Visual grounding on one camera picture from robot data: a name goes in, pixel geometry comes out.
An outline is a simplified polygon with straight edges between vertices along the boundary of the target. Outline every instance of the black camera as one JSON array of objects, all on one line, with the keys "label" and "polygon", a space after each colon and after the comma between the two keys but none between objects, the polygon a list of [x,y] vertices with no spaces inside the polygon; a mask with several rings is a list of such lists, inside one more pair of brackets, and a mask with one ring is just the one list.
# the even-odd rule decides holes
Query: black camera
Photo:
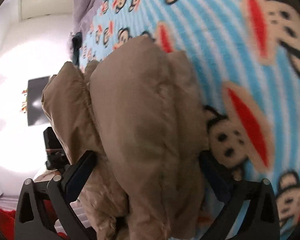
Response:
[{"label": "black camera", "polygon": [[59,170],[61,174],[63,174],[70,164],[52,127],[48,127],[44,130],[43,137],[48,157],[48,160],[46,161],[47,169],[50,171]]}]

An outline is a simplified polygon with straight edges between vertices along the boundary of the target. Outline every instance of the striped bedding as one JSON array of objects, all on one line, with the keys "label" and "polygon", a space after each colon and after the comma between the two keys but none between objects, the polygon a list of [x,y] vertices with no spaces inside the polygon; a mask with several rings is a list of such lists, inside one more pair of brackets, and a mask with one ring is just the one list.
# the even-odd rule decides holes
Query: striped bedding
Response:
[{"label": "striped bedding", "polygon": [[[187,52],[212,154],[237,179],[271,181],[284,239],[300,220],[300,8],[292,0],[103,0],[81,70],[139,35],[167,53]],[[222,208],[211,190],[205,204],[213,217]]]}]

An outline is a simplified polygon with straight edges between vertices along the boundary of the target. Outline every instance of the black tv screen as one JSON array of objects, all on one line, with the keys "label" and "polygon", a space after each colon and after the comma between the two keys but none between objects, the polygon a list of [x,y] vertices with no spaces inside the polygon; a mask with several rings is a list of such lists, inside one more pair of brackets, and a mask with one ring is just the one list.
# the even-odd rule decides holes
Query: black tv screen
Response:
[{"label": "black tv screen", "polygon": [[49,123],[47,116],[42,110],[42,91],[49,82],[50,77],[30,79],[28,81],[27,115],[28,126]]}]

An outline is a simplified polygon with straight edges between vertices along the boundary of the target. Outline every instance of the beige puffy jacket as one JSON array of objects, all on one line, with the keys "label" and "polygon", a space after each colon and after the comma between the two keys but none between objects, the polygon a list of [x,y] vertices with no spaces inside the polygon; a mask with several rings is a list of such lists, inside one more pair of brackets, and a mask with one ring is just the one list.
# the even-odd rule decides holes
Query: beige puffy jacket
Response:
[{"label": "beige puffy jacket", "polygon": [[[208,148],[200,89],[185,52],[165,54],[137,37],[81,74],[67,62],[43,91],[42,108],[70,163],[86,150],[98,165],[80,200],[99,240],[189,239]],[[116,228],[118,217],[128,227]]]}]

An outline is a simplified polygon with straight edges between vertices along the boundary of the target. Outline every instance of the blanket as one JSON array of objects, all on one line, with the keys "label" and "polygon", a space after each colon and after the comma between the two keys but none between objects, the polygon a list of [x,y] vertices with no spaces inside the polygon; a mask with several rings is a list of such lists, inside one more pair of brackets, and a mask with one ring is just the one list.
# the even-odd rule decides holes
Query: blanket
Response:
[{"label": "blanket", "polygon": [[[53,210],[50,201],[45,200],[44,202],[45,208],[47,210],[49,219],[51,221],[56,220],[56,215]],[[16,211],[7,211],[0,209],[0,232],[7,240],[14,240],[14,221],[15,221]],[[67,235],[64,233],[59,232],[59,236],[63,239],[68,239]]]},{"label": "blanket", "polygon": [[83,35],[86,35],[91,20],[101,3],[102,0],[74,0],[74,33],[81,32]]},{"label": "blanket", "polygon": [[[282,233],[296,225],[300,6],[295,0],[103,0],[84,35],[80,69],[140,35],[167,53],[186,51],[201,84],[210,151],[235,179],[268,178]],[[211,191],[205,203],[216,217],[222,205]]]}]

